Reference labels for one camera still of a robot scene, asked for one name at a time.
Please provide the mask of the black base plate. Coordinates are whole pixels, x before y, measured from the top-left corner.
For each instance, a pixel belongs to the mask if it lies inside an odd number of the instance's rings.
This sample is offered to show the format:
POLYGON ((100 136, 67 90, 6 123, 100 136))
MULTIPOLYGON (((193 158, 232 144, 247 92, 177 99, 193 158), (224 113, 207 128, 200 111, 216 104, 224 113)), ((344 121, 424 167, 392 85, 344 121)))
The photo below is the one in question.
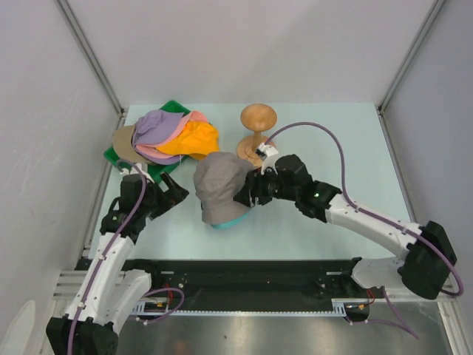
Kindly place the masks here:
POLYGON ((127 260, 122 271, 143 269, 152 288, 181 290, 182 311, 329 311, 334 299, 367 298, 351 278, 354 260, 184 261, 127 260))

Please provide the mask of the aluminium frame post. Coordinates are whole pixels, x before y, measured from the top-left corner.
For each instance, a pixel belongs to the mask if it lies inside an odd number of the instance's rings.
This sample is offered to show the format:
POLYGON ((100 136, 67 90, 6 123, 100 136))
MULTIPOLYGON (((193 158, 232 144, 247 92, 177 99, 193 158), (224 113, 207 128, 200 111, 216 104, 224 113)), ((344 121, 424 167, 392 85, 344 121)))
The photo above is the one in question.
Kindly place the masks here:
POLYGON ((87 35, 84 31, 78 17, 75 14, 71 4, 67 0, 54 0, 53 1, 56 7, 59 10, 62 18, 67 24, 68 28, 71 31, 73 38, 78 45, 79 50, 83 53, 86 62, 88 63, 92 73, 96 77, 99 86, 103 90, 108 101, 112 105, 114 111, 118 114, 119 117, 123 116, 124 108, 119 102, 118 96, 115 93, 109 78, 101 65, 87 35))
POLYGON ((404 56, 400 67, 396 71, 395 76, 393 77, 390 85, 387 88, 383 98, 378 105, 378 113, 383 115, 391 100, 395 96, 399 87, 402 85, 405 77, 410 71, 411 66, 414 64, 415 59, 417 58, 419 52, 421 51, 422 46, 427 40, 429 34, 432 32, 433 27, 440 18, 441 13, 444 11, 446 5, 449 3, 448 0, 435 0, 432 3, 432 6, 429 8, 429 11, 426 14, 426 18, 423 20, 419 30, 417 31, 412 43, 409 46, 409 49, 404 56))

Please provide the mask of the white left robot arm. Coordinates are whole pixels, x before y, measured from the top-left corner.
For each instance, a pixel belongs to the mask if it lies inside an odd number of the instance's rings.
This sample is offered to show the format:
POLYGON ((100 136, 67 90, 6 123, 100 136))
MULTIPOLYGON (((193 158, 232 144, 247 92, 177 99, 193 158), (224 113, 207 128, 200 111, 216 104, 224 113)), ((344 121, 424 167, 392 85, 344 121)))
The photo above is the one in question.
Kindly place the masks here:
POLYGON ((51 317, 46 335, 54 354, 115 354, 120 331, 132 309, 145 296, 158 294, 163 277, 156 264, 141 260, 123 271, 147 220, 159 217, 188 196, 188 190, 167 172, 167 189, 139 169, 126 172, 120 194, 101 221, 92 262, 73 301, 62 317, 51 317))

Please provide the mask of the wooden hat stand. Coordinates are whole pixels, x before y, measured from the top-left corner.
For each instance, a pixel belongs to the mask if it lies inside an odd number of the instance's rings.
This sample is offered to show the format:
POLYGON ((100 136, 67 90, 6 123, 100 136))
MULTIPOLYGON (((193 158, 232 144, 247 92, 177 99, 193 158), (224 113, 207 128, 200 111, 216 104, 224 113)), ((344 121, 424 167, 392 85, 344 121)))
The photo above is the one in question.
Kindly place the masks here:
POLYGON ((276 125, 276 111, 267 104, 250 104, 241 112, 240 120, 246 129, 252 131, 252 134, 238 143, 236 154, 239 158, 250 161, 255 168, 259 168, 262 160, 256 153, 256 149, 268 139, 263 133, 276 125))

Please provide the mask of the green plastic tray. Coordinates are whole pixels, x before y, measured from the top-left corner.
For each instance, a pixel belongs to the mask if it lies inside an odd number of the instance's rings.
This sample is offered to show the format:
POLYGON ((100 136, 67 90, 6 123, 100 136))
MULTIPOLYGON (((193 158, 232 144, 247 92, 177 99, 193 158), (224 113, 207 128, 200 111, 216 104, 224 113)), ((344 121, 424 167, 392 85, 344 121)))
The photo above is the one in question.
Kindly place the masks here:
MULTIPOLYGON (((184 107, 182 104, 179 104, 175 100, 167 101, 163 106, 161 106, 160 109, 166 112, 183 113, 186 115, 191 112, 189 109, 184 107)), ((113 167, 116 167, 116 162, 119 160, 119 156, 112 146, 104 151, 103 156, 109 163, 111 163, 113 167)), ((148 173, 157 183, 159 183, 162 180, 160 177, 162 172, 171 174, 179 166, 179 164, 183 163, 187 158, 188 156, 183 156, 180 161, 171 165, 148 165, 148 173)))

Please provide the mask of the orange hat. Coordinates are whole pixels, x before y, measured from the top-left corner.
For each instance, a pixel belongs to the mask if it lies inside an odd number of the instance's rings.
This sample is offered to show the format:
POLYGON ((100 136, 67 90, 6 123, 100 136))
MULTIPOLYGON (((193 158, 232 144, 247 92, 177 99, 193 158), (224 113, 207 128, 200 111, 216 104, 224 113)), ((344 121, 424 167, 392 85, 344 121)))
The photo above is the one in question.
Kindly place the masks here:
POLYGON ((173 140, 155 149, 167 155, 189 155, 199 160, 218 152, 219 132, 209 123, 189 121, 173 140))

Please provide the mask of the tan brimmed hat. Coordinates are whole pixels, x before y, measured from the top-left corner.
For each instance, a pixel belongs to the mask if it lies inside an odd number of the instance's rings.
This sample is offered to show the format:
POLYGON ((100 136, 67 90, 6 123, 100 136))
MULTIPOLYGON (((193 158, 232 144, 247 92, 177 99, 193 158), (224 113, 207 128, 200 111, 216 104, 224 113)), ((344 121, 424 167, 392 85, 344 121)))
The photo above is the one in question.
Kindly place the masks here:
POLYGON ((132 163, 150 163, 148 159, 138 154, 132 145, 135 126, 123 126, 117 129, 112 136, 112 147, 119 158, 132 163))

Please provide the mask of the light blue bucket hat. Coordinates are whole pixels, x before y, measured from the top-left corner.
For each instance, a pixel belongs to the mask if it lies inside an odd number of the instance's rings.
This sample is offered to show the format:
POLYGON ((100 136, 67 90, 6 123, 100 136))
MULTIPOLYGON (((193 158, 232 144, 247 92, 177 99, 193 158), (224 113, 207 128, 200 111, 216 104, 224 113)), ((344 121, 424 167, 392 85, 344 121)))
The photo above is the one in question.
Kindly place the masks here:
POLYGON ((235 218, 235 219, 230 220, 228 222, 212 224, 211 227, 214 228, 214 229, 217 229, 217 230, 229 229, 229 228, 232 228, 233 226, 237 225, 238 223, 241 223, 248 215, 249 215, 249 213, 247 212, 245 214, 242 214, 238 218, 235 218))

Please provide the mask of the aluminium frame post left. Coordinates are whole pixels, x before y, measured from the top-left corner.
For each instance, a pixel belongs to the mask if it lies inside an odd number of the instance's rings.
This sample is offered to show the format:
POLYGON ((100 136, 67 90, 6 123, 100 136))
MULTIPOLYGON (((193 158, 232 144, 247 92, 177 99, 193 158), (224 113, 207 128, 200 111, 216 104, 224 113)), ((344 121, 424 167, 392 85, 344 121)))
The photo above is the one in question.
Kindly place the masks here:
POLYGON ((103 90, 108 101, 112 105, 114 111, 118 114, 119 117, 123 116, 124 108, 119 102, 118 96, 115 93, 109 78, 101 65, 87 35, 84 31, 78 17, 75 14, 71 4, 67 0, 54 0, 53 1, 56 7, 59 10, 62 18, 67 24, 68 28, 71 31, 73 38, 78 45, 79 50, 83 53, 86 62, 88 63, 92 73, 96 77, 99 86, 103 90))

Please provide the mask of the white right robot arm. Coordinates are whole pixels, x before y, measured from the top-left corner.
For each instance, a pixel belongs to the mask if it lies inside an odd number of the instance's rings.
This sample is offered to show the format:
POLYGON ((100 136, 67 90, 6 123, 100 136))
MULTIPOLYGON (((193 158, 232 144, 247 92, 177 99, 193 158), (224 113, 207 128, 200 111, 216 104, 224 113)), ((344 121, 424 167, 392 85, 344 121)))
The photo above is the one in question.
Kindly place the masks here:
POLYGON ((353 231, 392 253, 391 258, 354 259, 341 278, 341 289, 350 297, 387 286, 405 287, 434 300, 443 293, 457 262, 441 225, 402 223, 357 206, 340 188, 312 179, 296 155, 282 156, 267 168, 249 172, 234 197, 248 207, 264 206, 274 199, 291 201, 304 216, 353 231))

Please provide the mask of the grey bucket hat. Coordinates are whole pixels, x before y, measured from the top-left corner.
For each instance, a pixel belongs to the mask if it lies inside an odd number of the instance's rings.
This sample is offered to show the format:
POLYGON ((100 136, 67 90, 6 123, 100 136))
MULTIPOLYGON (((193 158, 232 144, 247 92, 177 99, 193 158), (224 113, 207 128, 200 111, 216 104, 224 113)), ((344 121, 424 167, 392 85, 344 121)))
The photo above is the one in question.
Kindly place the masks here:
POLYGON ((228 222, 250 211, 234 201, 253 165, 230 152, 212 152, 197 164, 194 188, 208 225, 228 222))

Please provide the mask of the aluminium frame post right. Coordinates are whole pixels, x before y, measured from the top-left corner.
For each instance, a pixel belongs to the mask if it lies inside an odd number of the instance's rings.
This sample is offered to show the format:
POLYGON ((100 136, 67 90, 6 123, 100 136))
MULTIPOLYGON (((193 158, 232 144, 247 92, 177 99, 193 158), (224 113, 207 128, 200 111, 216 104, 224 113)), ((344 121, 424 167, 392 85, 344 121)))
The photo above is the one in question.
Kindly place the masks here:
POLYGON ((435 0, 432 3, 432 6, 429 8, 429 11, 426 14, 426 18, 423 20, 419 30, 417 31, 412 43, 409 46, 409 49, 404 56, 400 67, 396 71, 395 76, 393 77, 390 85, 387 88, 383 98, 378 105, 378 113, 383 115, 391 100, 395 96, 399 87, 402 85, 405 77, 410 71, 411 66, 414 64, 415 59, 417 58, 419 52, 421 51, 422 46, 427 40, 429 34, 432 32, 433 27, 440 18, 441 13, 444 11, 446 5, 449 3, 448 0, 435 0))

